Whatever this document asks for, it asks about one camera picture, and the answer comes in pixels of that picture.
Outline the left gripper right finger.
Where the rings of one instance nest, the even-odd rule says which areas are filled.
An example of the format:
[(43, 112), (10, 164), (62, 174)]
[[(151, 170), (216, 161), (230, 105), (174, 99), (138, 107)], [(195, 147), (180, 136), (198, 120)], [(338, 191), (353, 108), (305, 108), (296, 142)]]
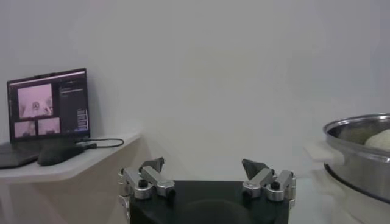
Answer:
[(242, 183), (245, 200), (260, 198), (262, 195), (269, 201), (284, 200), (294, 203), (296, 200), (296, 176), (292, 171), (283, 170), (279, 174), (265, 163), (242, 159), (241, 161), (248, 180)]

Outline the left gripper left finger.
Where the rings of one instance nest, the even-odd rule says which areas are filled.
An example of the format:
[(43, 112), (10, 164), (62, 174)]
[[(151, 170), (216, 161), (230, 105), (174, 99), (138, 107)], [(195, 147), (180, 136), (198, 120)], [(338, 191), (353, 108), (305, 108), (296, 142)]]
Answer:
[(162, 168), (165, 159), (159, 157), (142, 163), (138, 169), (131, 167), (119, 171), (119, 196), (136, 200), (148, 200), (155, 192), (158, 196), (172, 200), (176, 196), (176, 184), (173, 180), (165, 178)]

